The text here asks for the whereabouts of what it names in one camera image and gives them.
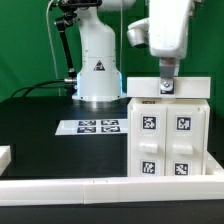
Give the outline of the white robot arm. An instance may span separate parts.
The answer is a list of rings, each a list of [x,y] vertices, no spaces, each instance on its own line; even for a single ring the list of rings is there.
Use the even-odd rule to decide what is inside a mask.
[[[115,33],[102,23],[97,12],[122,11],[136,0],[102,0],[100,6],[81,6],[77,24],[81,35],[82,68],[77,75],[77,100],[111,102],[123,96],[122,75],[116,68]],[[128,26],[127,36],[134,47],[147,45],[159,59],[160,92],[174,91],[174,77],[186,56],[188,20],[194,0],[149,0],[149,16]]]

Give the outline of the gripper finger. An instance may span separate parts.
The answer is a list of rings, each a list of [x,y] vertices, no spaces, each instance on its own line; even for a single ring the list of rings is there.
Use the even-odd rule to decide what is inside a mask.
[[[174,77],[179,73],[180,60],[178,58],[160,58],[160,93],[174,93]]]

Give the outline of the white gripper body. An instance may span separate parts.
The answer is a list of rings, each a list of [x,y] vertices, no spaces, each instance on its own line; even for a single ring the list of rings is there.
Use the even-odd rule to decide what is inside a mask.
[[[150,0],[149,46],[152,56],[185,58],[193,0]]]

